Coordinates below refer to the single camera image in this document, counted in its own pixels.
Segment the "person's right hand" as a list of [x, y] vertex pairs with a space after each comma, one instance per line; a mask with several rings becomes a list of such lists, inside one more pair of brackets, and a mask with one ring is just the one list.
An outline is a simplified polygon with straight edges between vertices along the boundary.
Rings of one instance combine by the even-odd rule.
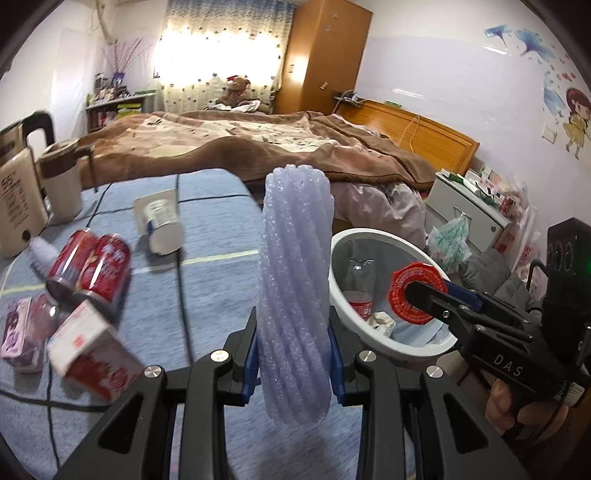
[[510, 387], [502, 380], [496, 379], [486, 404], [485, 418], [499, 435], [503, 435], [516, 423], [520, 423], [539, 433], [541, 440], [546, 440], [560, 430], [569, 413], [569, 408], [561, 405], [553, 416], [556, 408], [557, 404], [554, 402], [534, 402], [517, 411]]

